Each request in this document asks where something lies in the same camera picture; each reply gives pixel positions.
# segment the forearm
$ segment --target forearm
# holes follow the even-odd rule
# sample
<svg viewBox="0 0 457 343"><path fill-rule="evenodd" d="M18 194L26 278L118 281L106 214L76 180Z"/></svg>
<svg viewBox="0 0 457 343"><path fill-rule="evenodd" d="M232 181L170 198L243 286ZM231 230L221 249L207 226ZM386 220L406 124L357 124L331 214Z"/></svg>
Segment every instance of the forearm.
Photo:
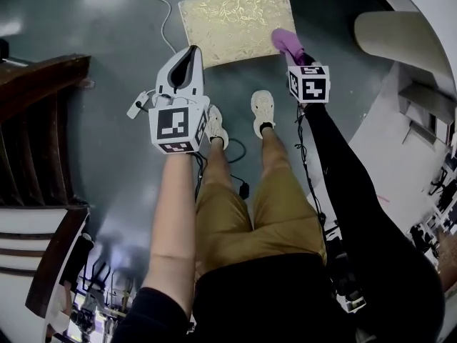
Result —
<svg viewBox="0 0 457 343"><path fill-rule="evenodd" d="M145 287L174 299L190 315L195 274L195 200L190 155L166 158Z"/></svg>
<svg viewBox="0 0 457 343"><path fill-rule="evenodd" d="M65 291L65 299L66 299L66 308L64 310L64 314L70 316L71 308L73 307L73 301L71 300L71 293L70 293L69 289L67 289Z"/></svg>

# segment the foot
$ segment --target foot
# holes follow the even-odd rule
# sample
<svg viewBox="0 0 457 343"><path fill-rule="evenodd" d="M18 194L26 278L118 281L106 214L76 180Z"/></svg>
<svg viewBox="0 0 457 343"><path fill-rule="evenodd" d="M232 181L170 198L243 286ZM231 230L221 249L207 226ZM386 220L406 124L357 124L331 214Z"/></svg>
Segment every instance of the foot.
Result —
<svg viewBox="0 0 457 343"><path fill-rule="evenodd" d="M229 135L222 127L222 114L217 109L217 106L211 105L208 110L208 124L205 128L205 133L209 142L215 137L221 137L224 141L224 150L229 145Z"/></svg>
<svg viewBox="0 0 457 343"><path fill-rule="evenodd" d="M262 139L260 128L264 123L271 123L271 127L275 127L273 122L274 100L268 90L258 90L252 94L251 109L256 119L254 119L254 132L259 139Z"/></svg>

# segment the sock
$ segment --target sock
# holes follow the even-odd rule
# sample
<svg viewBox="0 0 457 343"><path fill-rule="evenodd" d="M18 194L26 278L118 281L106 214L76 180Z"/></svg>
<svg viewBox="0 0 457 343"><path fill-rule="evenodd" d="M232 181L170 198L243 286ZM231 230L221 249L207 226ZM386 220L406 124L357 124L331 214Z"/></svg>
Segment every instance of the sock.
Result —
<svg viewBox="0 0 457 343"><path fill-rule="evenodd" d="M270 122L264 122L263 124L260 125L260 133L262 133L263 129L265 129L266 127L270 127L271 129L273 128L273 124L271 124Z"/></svg>
<svg viewBox="0 0 457 343"><path fill-rule="evenodd" d="M221 140L222 140L222 149L223 149L223 148L224 148L224 145L225 145L224 139L223 139L222 137L220 137L220 136L214 136L214 137L210 137L210 138L209 138L209 141L212 142L214 139L221 139Z"/></svg>

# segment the concrete floor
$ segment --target concrete floor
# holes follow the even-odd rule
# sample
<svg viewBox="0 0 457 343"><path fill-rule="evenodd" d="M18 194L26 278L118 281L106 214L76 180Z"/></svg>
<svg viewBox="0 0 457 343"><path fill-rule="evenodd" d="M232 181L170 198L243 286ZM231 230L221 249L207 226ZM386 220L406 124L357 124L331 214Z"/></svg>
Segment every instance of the concrete floor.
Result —
<svg viewBox="0 0 457 343"><path fill-rule="evenodd" d="M187 42L180 0L169 1L174 10L165 35L182 49ZM360 51L349 27L356 15L382 7L376 0L291 0L291 5L307 52L331 68L328 111L349 140L391 67ZM135 277L137 285L149 259L164 156L151 146L147 115L132 121L126 111L140 91L155 87L157 71L171 56L160 37L165 14L166 6L156 0L0 0L0 36L12 34L7 37L12 56L41 61L70 53L92 55L90 76L96 88L69 100L71 173L76 193L91 205L89 229L97 240L93 257L102 253L113 268ZM293 148L296 106L287 94L285 71L280 56L205 71L206 95L221 109L229 136L248 149L232 169L251 185L251 194L261 175L261 142L250 109L251 94L258 89L268 89L276 98L276 130L305 186L300 155ZM311 166L318 167L311 133L304 132ZM228 157L239 152L234 144Z"/></svg>

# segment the equipment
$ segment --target equipment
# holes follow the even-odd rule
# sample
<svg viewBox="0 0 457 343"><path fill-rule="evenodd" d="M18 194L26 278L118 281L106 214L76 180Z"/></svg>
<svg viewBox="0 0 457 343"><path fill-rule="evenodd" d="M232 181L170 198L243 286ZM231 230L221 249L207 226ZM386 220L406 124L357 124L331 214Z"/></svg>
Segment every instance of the equipment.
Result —
<svg viewBox="0 0 457 343"><path fill-rule="evenodd" d="M91 333L95 330L95 314L96 310L99 310L102 314L105 310L104 293L105 293L105 282L111 273L111 267L103 262L97 271L95 272L96 265L99 261L96 261L92 265L92 277L89 283L89 287L86 289L86 265L84 265L83 274L83 291L85 291L85 299L80 308L73 304L70 319L76 324L81 332L81 341L83 343L91 341Z"/></svg>
<svg viewBox="0 0 457 343"><path fill-rule="evenodd" d="M190 46L172 56L157 74L155 92L149 109L152 144L164 154L197 152L209 107L200 48ZM135 118L148 98L148 92L141 93L127 115Z"/></svg>
<svg viewBox="0 0 457 343"><path fill-rule="evenodd" d="M288 89L299 103L328 103L328 66L289 66Z"/></svg>

